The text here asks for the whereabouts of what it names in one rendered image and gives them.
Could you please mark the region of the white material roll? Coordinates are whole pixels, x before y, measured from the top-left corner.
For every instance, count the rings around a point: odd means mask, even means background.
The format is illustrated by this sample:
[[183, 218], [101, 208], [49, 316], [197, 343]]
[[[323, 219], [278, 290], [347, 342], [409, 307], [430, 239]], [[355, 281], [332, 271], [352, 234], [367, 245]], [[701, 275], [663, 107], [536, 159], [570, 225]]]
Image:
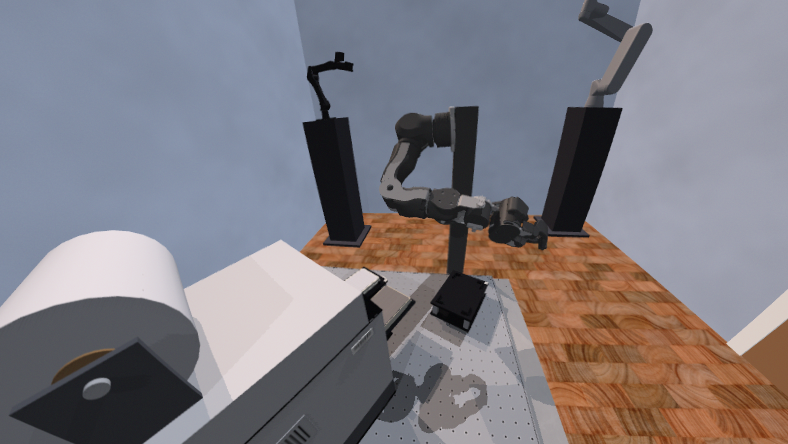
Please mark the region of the white material roll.
[[139, 337], [188, 381], [200, 339], [177, 264], [129, 231], [63, 242], [0, 306], [0, 444], [74, 444], [13, 417], [71, 360]]

